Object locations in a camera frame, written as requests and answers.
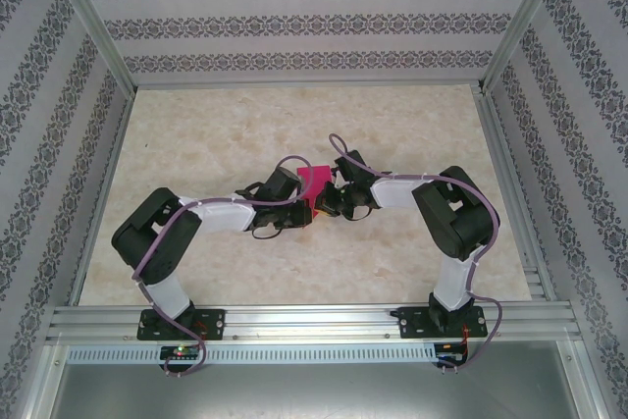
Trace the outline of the grey metal sheet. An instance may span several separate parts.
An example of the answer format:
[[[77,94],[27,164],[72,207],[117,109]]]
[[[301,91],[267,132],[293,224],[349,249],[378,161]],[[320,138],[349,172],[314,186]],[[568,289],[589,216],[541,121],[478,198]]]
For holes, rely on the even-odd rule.
[[[418,364],[67,367],[53,419],[580,419],[554,373],[509,380]]]

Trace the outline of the aluminium side rail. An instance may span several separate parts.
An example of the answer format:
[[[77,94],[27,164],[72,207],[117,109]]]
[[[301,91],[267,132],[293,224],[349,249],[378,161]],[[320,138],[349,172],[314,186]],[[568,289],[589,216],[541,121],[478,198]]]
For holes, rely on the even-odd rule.
[[[471,91],[532,298],[557,301],[558,296],[550,281],[548,266],[533,227],[495,106],[483,93],[479,84],[473,83]]]
[[[78,306],[80,296],[83,290],[84,282],[86,280],[87,271],[89,268],[90,260],[94,251],[94,247],[97,241],[98,233],[102,223],[103,215],[105,212],[107,199],[109,196],[110,188],[115,176],[116,167],[120,158],[120,154],[123,147],[125,134],[127,132],[129,121],[131,117],[131,110],[135,102],[137,91],[135,91],[126,101],[123,110],[120,115],[120,119],[115,129],[115,134],[111,142],[105,166],[103,169],[103,175],[99,182],[98,193],[94,200],[94,205],[90,218],[88,220],[87,230],[81,243],[81,247],[78,253],[77,266],[73,272],[73,276],[70,280],[70,287],[67,292],[67,297],[64,302],[65,306]]]

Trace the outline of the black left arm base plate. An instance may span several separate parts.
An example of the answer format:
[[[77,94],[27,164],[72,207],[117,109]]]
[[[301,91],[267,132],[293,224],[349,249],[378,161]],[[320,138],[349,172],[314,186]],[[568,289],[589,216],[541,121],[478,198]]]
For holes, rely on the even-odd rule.
[[[203,340],[221,340],[225,317],[225,310],[189,307],[175,321]],[[139,340],[192,340],[189,334],[164,320],[153,309],[141,312],[136,337]]]

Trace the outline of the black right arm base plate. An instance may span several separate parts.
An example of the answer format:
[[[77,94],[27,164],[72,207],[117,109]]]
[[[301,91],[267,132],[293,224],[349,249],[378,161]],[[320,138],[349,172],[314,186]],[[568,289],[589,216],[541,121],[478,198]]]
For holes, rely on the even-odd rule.
[[[462,314],[445,312],[439,323],[432,319],[428,306],[399,307],[391,312],[397,319],[402,339],[483,339],[488,335],[484,311],[472,306]]]

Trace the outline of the pink square paper sheet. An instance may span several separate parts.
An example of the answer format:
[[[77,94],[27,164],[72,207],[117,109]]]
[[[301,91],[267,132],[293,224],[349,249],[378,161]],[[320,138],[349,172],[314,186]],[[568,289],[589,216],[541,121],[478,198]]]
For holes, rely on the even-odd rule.
[[[334,181],[330,166],[313,166],[312,169],[299,167],[297,175],[303,180],[303,187],[307,187],[304,200],[312,210],[312,218],[318,215],[315,209],[316,197],[324,190],[326,183]]]

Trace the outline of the aluminium frame post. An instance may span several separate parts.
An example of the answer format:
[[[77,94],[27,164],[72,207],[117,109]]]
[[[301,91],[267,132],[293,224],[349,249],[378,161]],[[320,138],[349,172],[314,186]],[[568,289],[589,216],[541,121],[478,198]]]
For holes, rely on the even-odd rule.
[[[484,75],[479,81],[483,95],[487,96],[496,86],[502,71],[514,53],[529,23],[533,20],[543,0],[522,0],[506,28]]]
[[[135,96],[137,85],[93,2],[91,0],[70,2],[125,96]]]

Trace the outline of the aluminium mounting rail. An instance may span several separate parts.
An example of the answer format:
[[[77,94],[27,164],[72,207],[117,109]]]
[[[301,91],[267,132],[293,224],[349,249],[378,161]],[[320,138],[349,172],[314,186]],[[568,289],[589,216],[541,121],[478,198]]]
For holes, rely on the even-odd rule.
[[[49,344],[137,342],[141,306],[72,306],[53,311]],[[226,306],[223,342],[400,342],[391,304]],[[495,341],[580,340],[568,301],[506,302]]]

